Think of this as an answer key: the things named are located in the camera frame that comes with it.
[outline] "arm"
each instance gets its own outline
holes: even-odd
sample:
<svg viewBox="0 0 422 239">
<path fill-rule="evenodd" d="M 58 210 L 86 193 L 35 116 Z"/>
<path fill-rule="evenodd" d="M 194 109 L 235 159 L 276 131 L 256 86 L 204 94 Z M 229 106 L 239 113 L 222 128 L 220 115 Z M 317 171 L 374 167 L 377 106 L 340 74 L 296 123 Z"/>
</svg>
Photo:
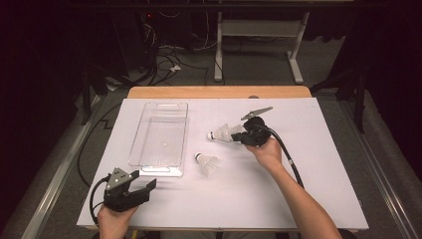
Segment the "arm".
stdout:
<svg viewBox="0 0 422 239">
<path fill-rule="evenodd" d="M 289 175 L 282 165 L 279 143 L 273 139 L 260 147 L 246 145 L 258 162 L 273 176 L 288 202 L 304 238 L 341 238 L 325 210 Z"/>
<path fill-rule="evenodd" d="M 115 212 L 102 205 L 99 211 L 99 227 L 101 239 L 122 239 L 126 234 L 131 216 L 137 207 L 123 212 Z"/>
</svg>

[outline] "black cable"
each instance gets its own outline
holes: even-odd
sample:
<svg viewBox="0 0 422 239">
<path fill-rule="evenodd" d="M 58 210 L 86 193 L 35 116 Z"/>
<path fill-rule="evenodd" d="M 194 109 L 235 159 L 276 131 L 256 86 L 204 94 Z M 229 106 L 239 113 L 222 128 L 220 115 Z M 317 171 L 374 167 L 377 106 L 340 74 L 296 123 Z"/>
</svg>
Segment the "black cable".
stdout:
<svg viewBox="0 0 422 239">
<path fill-rule="evenodd" d="M 99 188 L 99 186 L 103 183 L 103 182 L 108 182 L 109 178 L 111 177 L 111 174 L 109 174 L 107 177 L 104 177 L 102 179 L 100 179 L 99 182 L 97 182 L 97 184 L 93 187 L 93 191 L 91 191 L 91 196 L 90 196 L 90 212 L 91 212 L 91 216 L 93 217 L 93 221 L 94 223 L 96 223 L 97 226 L 99 226 L 99 219 L 94 215 L 94 195 L 96 194 L 97 188 Z"/>
<path fill-rule="evenodd" d="M 223 86 L 226 86 L 226 80 L 224 78 L 223 69 L 221 69 L 220 64 L 218 64 L 217 60 L 214 61 L 215 65 L 217 65 L 218 69 L 221 71 L 221 80 L 223 81 Z"/>
<path fill-rule="evenodd" d="M 86 138 L 85 138 L 85 140 L 84 140 L 84 142 L 83 142 L 83 144 L 82 144 L 82 147 L 81 147 L 81 150 L 80 150 L 80 152 L 79 152 L 79 155 L 78 155 L 78 161 L 77 161 L 77 169 L 78 169 L 78 174 L 79 174 L 79 176 L 80 176 L 80 178 L 81 178 L 81 180 L 83 181 L 83 183 L 87 186 L 87 187 L 91 187 L 91 184 L 90 183 L 88 183 L 88 181 L 84 178 L 84 176 L 82 175 L 82 171 L 81 171 L 81 156 L 82 156 L 82 152 L 84 151 L 84 148 L 85 148 L 85 146 L 86 146 L 86 144 L 87 144 L 87 142 L 88 142 L 88 139 L 90 138 L 90 136 L 91 136 L 91 134 L 93 134 L 93 131 L 94 131 L 94 129 L 96 129 L 96 127 L 99 125 L 99 123 L 100 122 L 105 122 L 105 127 L 104 127 L 104 129 L 112 129 L 112 127 L 109 127 L 109 126 L 107 126 L 108 125 L 108 120 L 105 120 L 104 118 L 111 112 L 111 111 L 113 111 L 114 109 L 116 109 L 117 107 L 119 107 L 121 105 L 121 103 L 120 104 L 117 104 L 116 106 L 114 106 L 113 108 L 111 108 L 110 110 L 108 110 L 97 122 L 96 122 L 96 124 L 93 126 L 93 129 L 90 131 L 90 133 L 86 136 Z"/>
<path fill-rule="evenodd" d="M 285 146 L 285 144 L 283 143 L 283 141 L 282 141 L 282 139 L 279 137 L 279 135 L 274 131 L 274 130 L 272 130 L 271 128 L 269 128 L 269 127 L 266 127 L 266 126 L 261 126 L 261 125 L 257 125 L 257 124 L 254 124 L 254 126 L 257 126 L 257 127 L 259 127 L 259 128 L 262 128 L 262 129 L 264 129 L 264 130 L 266 130 L 266 131 L 268 131 L 276 140 L 277 140 L 277 142 L 279 143 L 279 145 L 282 147 L 282 150 L 283 150 L 283 152 L 285 153 L 285 155 L 286 155 L 286 157 L 288 158 L 288 161 L 289 161 L 289 164 L 291 165 L 291 167 L 292 167 L 292 170 L 293 170 L 293 173 L 295 174 L 295 177 L 296 177 L 296 181 L 298 182 L 298 184 L 302 187 L 302 188 L 305 188 L 304 187 L 304 183 L 302 182 L 302 179 L 301 179 L 301 176 L 299 175 L 299 172 L 298 172 L 298 169 L 296 168 L 296 165 L 295 165 L 295 163 L 293 162 L 293 160 L 292 160 L 292 157 L 290 156 L 290 154 L 289 154 L 289 152 L 288 152 L 288 149 L 286 148 L 286 146 Z"/>
</svg>

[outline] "metal stand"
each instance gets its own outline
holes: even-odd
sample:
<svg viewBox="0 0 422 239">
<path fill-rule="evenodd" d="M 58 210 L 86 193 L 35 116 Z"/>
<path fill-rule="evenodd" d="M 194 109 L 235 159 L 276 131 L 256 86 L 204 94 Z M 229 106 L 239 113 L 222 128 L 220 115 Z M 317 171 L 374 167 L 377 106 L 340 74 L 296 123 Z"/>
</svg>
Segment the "metal stand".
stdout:
<svg viewBox="0 0 422 239">
<path fill-rule="evenodd" d="M 296 57 L 309 16 L 309 12 L 304 13 L 302 21 L 223 20 L 223 14 L 219 12 L 214 80 L 221 82 L 223 79 L 223 53 L 221 50 L 223 36 L 295 37 L 295 46 L 292 51 L 287 52 L 287 57 L 296 84 L 302 85 L 304 79 L 302 78 Z"/>
</svg>

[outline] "forearm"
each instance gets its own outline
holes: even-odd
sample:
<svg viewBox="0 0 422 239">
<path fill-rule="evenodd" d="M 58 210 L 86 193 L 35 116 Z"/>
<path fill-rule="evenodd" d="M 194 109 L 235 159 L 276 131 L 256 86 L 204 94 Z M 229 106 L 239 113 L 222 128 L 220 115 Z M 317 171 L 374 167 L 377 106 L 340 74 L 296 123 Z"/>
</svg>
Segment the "forearm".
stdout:
<svg viewBox="0 0 422 239">
<path fill-rule="evenodd" d="M 341 238 L 325 210 L 282 166 L 269 171 L 285 196 L 304 238 Z"/>
</svg>

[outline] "white table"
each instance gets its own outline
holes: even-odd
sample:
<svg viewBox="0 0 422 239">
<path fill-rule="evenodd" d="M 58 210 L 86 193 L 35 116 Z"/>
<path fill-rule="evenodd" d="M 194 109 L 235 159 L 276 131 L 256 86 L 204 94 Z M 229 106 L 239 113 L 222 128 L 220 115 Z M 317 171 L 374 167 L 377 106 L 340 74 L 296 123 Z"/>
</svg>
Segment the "white table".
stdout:
<svg viewBox="0 0 422 239">
<path fill-rule="evenodd" d="M 142 204 L 130 227 L 145 230 L 242 230 L 295 231 L 289 207 L 271 176 L 237 142 L 210 141 L 210 130 L 228 123 L 242 123 L 240 117 L 251 110 L 274 107 L 264 113 L 266 125 L 285 142 L 306 191 L 332 217 L 338 228 L 368 228 L 350 180 L 336 151 L 326 123 L 313 98 L 298 99 L 127 99 L 115 122 L 94 182 L 115 167 L 132 172 L 127 164 L 131 144 L 147 102 L 188 103 L 188 131 L 184 175 L 157 178 L 150 201 Z M 201 174 L 196 152 L 216 155 L 221 167 Z M 289 164 L 286 168 L 293 175 Z M 137 190 L 153 177 L 141 177 L 131 184 Z M 103 200 L 100 187 L 95 203 Z M 78 225 L 93 228 L 89 201 L 82 209 Z"/>
</svg>

